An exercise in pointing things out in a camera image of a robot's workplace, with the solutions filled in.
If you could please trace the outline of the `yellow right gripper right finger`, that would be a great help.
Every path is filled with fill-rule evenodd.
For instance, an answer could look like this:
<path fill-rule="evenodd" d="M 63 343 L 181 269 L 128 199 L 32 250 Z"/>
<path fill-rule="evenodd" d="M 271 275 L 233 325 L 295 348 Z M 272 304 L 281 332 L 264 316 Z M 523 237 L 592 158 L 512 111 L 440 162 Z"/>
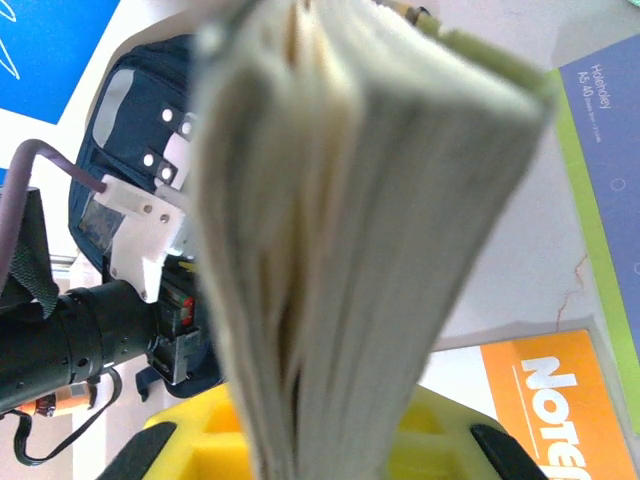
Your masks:
<path fill-rule="evenodd" d="M 417 386 L 387 462 L 392 480 L 535 480 L 545 474 L 495 419 Z"/>

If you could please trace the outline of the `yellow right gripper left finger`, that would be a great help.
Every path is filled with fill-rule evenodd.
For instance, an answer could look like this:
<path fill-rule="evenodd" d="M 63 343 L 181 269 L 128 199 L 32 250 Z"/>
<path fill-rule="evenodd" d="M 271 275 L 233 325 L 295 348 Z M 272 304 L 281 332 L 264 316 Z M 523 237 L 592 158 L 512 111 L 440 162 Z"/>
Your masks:
<path fill-rule="evenodd" d="M 99 477 L 251 479 L 249 447 L 229 388 L 216 386 L 150 417 Z"/>

